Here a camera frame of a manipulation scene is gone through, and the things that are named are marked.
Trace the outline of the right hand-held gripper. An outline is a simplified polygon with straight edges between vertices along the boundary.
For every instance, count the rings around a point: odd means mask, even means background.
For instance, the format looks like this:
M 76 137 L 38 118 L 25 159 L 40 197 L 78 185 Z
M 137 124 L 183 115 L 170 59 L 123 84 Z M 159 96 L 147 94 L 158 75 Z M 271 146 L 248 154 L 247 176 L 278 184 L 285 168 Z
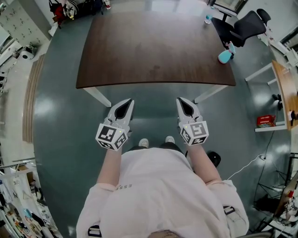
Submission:
M 208 138 L 207 122 L 197 106 L 186 98 L 176 99 L 180 135 L 188 146 L 203 144 Z

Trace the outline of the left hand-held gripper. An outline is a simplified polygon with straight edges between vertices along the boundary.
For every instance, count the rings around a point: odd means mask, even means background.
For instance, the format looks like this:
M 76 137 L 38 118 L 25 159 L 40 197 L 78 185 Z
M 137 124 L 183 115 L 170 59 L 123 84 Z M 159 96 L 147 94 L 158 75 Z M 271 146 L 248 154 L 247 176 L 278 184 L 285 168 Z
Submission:
M 118 151 L 129 139 L 130 121 L 135 101 L 125 99 L 112 106 L 104 123 L 100 123 L 95 140 L 103 148 Z

